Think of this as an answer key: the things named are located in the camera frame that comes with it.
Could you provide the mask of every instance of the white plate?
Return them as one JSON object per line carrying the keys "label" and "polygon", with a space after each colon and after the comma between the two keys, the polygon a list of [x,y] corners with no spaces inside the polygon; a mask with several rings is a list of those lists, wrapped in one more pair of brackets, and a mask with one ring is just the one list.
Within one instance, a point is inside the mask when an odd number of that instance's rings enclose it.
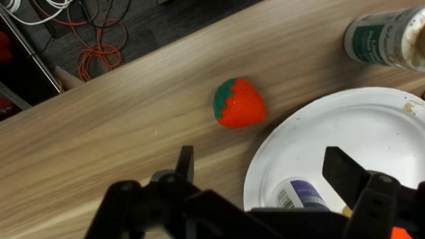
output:
{"label": "white plate", "polygon": [[425,104],[386,88],[345,91],[313,101],[286,119],[256,152],[244,181],[244,210],[272,208],[279,182],[300,177],[332,212],[341,213],[345,204],[321,176],[326,147],[338,147],[364,169],[415,189],[425,181]]}

